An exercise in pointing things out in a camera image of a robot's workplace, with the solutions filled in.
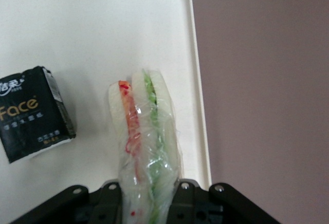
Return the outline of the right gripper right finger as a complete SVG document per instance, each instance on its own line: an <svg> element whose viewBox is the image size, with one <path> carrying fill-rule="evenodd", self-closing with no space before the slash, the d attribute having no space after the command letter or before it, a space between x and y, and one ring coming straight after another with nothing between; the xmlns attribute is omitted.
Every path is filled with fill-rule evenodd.
<svg viewBox="0 0 329 224"><path fill-rule="evenodd" d="M169 207L167 223L223 223L224 207L192 179L180 179Z"/></svg>

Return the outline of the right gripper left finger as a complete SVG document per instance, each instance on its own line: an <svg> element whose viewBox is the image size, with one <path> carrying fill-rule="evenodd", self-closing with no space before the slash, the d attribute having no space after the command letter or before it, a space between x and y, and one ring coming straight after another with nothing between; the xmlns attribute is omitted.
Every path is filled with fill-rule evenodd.
<svg viewBox="0 0 329 224"><path fill-rule="evenodd" d="M106 181L86 196L86 223L121 223L122 190L118 180Z"/></svg>

